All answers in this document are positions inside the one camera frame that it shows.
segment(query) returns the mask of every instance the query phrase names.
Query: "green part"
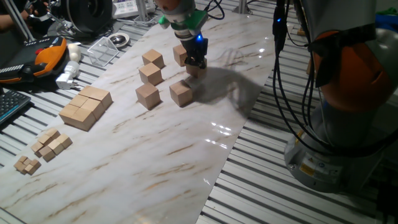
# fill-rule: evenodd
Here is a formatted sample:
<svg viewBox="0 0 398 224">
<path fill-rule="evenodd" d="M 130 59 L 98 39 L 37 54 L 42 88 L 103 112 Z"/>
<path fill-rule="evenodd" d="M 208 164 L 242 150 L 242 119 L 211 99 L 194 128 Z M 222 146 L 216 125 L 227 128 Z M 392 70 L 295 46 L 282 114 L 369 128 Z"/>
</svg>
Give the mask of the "green part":
<svg viewBox="0 0 398 224">
<path fill-rule="evenodd" d="M 197 10 L 195 11 L 187 20 L 183 23 L 188 27 L 190 30 L 195 30 L 198 27 L 201 27 L 208 17 L 206 11 Z"/>
<path fill-rule="evenodd" d="M 168 24 L 168 23 L 169 23 L 169 21 L 166 19 L 165 16 L 162 16 L 162 17 L 159 19 L 159 24 L 160 24 L 160 25 L 164 25 L 164 24 Z"/>
<path fill-rule="evenodd" d="M 394 8 L 394 7 L 391 7 L 391 8 L 389 8 L 389 9 L 387 9 L 387 10 L 384 10 L 384 11 L 379 11 L 379 12 L 377 12 L 376 14 L 379 14 L 379 15 L 394 15 L 394 16 L 398 16 L 397 9 Z"/>
</svg>

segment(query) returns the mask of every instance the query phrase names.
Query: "wooden cube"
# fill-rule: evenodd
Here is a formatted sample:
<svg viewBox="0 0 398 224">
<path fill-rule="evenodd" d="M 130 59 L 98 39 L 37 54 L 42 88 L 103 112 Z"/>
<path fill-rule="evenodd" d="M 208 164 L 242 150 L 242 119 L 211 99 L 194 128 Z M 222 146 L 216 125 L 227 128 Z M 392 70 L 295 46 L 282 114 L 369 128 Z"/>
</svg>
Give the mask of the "wooden cube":
<svg viewBox="0 0 398 224">
<path fill-rule="evenodd" d="M 25 162 L 26 159 L 27 159 L 26 156 L 21 156 L 21 157 L 18 159 L 18 162 Z"/>
<path fill-rule="evenodd" d="M 65 149 L 72 144 L 72 140 L 66 134 L 61 134 L 57 138 L 57 141 L 60 142 Z"/>
<path fill-rule="evenodd" d="M 174 60 L 181 66 L 185 66 L 185 59 L 187 58 L 187 50 L 183 45 L 173 47 Z"/>
<path fill-rule="evenodd" d="M 86 96 L 94 100 L 99 100 L 105 109 L 108 109 L 108 107 L 113 103 L 111 93 L 109 91 L 92 86 L 86 86 L 79 92 L 79 95 Z"/>
<path fill-rule="evenodd" d="M 79 108 L 71 119 L 72 124 L 70 125 L 84 131 L 90 130 L 96 122 L 93 112 L 82 108 Z"/>
<path fill-rule="evenodd" d="M 72 116 L 76 113 L 76 111 L 79 109 L 77 106 L 73 105 L 66 105 L 60 112 L 60 117 L 62 118 L 63 122 L 65 124 L 72 125 L 73 120 Z"/>
<path fill-rule="evenodd" d="M 300 27 L 300 28 L 298 29 L 297 35 L 305 35 L 305 32 L 304 32 L 303 28 Z"/>
<path fill-rule="evenodd" d="M 82 106 L 81 109 L 89 110 L 93 112 L 94 117 L 96 120 L 99 120 L 99 118 L 104 114 L 105 108 L 102 105 L 102 103 L 98 100 L 94 99 L 88 99 Z"/>
<path fill-rule="evenodd" d="M 87 96 L 76 95 L 70 102 L 70 105 L 81 107 L 88 100 Z"/>
<path fill-rule="evenodd" d="M 42 155 L 39 153 L 39 150 L 41 150 L 43 147 L 44 147 L 44 145 L 42 143 L 36 142 L 30 148 L 35 152 L 35 155 L 40 158 L 40 157 L 42 157 Z"/>
<path fill-rule="evenodd" d="M 51 150 L 50 147 L 45 146 L 44 148 L 42 148 L 40 151 L 40 154 L 43 156 L 43 159 L 46 162 L 50 162 L 54 157 L 55 157 L 55 153 L 53 152 L 53 150 Z"/>
<path fill-rule="evenodd" d="M 206 73 L 206 68 L 200 69 L 199 67 L 192 65 L 185 65 L 185 68 L 187 69 L 187 73 L 195 78 L 200 78 Z"/>
<path fill-rule="evenodd" d="M 308 65 L 307 65 L 307 75 L 311 74 L 311 65 L 312 65 L 312 62 L 311 62 L 311 59 L 310 59 L 308 61 Z"/>
<path fill-rule="evenodd" d="M 158 68 L 153 63 L 149 63 L 144 67 L 139 69 L 139 76 L 141 77 L 141 81 L 143 83 L 150 83 L 154 86 L 161 83 L 163 81 L 162 72 L 160 68 Z"/>
<path fill-rule="evenodd" d="M 28 166 L 28 165 L 30 164 L 30 162 L 32 162 L 30 159 L 26 159 L 26 160 L 23 162 L 23 164 Z"/>
<path fill-rule="evenodd" d="M 18 161 L 14 164 L 14 167 L 21 172 L 21 174 L 26 174 L 25 168 L 27 167 L 27 165 L 23 164 L 22 162 Z"/>
<path fill-rule="evenodd" d="M 171 85 L 170 94 L 179 107 L 192 101 L 192 90 L 184 81 Z"/>
<path fill-rule="evenodd" d="M 159 90 L 150 83 L 146 83 L 136 89 L 136 93 L 138 102 L 140 102 L 148 110 L 160 103 Z"/>
<path fill-rule="evenodd" d="M 26 168 L 24 169 L 29 175 L 33 175 L 34 172 L 41 166 L 41 163 L 34 159 Z"/>
<path fill-rule="evenodd" d="M 158 68 L 163 68 L 164 67 L 164 61 L 163 61 L 162 54 L 157 52 L 154 49 L 151 49 L 150 51 L 146 52 L 142 56 L 142 60 L 144 61 L 144 65 L 147 65 L 149 63 L 153 63 Z"/>
<path fill-rule="evenodd" d="M 52 138 L 46 134 L 43 134 L 37 141 L 42 143 L 44 146 L 50 144 L 52 142 Z"/>
<path fill-rule="evenodd" d="M 46 135 L 50 136 L 53 140 L 58 138 L 60 136 L 60 132 L 56 130 L 55 128 L 50 128 L 46 133 Z"/>
<path fill-rule="evenodd" d="M 60 142 L 58 142 L 58 140 L 52 141 L 49 144 L 49 148 L 51 148 L 51 150 L 53 150 L 55 155 L 59 155 L 65 149 L 64 146 Z"/>
</svg>

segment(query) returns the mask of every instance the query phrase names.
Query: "electronic device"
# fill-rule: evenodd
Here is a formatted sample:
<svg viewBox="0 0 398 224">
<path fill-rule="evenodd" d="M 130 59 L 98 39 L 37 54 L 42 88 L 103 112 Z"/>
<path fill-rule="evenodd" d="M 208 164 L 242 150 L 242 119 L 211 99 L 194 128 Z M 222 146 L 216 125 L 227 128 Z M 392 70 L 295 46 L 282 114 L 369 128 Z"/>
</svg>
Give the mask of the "electronic device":
<svg viewBox="0 0 398 224">
<path fill-rule="evenodd" d="M 155 12 L 155 4 L 153 0 L 145 0 L 147 12 Z M 120 19 L 129 16 L 137 16 L 138 8 L 136 0 L 114 0 L 113 1 L 113 19 Z"/>
<path fill-rule="evenodd" d="M 0 92 L 0 124 L 25 107 L 29 101 L 29 96 L 13 90 L 9 90 L 7 93 Z"/>
<path fill-rule="evenodd" d="M 32 82 L 62 71 L 68 61 L 67 41 L 46 37 L 26 43 L 0 66 L 0 83 Z"/>
</svg>

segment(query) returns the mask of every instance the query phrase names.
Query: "white plug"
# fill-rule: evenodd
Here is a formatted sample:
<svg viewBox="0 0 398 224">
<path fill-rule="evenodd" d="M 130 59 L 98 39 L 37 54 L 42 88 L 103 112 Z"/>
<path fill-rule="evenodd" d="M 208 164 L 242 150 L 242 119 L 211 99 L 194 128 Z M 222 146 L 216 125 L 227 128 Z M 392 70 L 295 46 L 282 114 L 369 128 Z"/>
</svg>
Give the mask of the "white plug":
<svg viewBox="0 0 398 224">
<path fill-rule="evenodd" d="M 76 87 L 76 83 L 73 82 L 73 78 L 77 76 L 79 72 L 79 63 L 70 61 L 67 63 L 67 66 L 63 70 L 63 74 L 61 74 L 55 81 L 60 89 L 69 90 L 71 88 Z"/>
</svg>

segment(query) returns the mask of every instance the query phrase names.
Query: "keyboard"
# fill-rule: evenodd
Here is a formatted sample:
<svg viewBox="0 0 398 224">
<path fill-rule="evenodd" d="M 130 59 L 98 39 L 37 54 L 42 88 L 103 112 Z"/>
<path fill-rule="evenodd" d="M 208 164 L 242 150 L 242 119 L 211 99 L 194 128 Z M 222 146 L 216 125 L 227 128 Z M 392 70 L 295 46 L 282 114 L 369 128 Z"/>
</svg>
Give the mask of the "keyboard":
<svg viewBox="0 0 398 224">
<path fill-rule="evenodd" d="M 0 95 L 0 124 L 22 109 L 29 101 L 29 96 L 12 90 Z"/>
</svg>

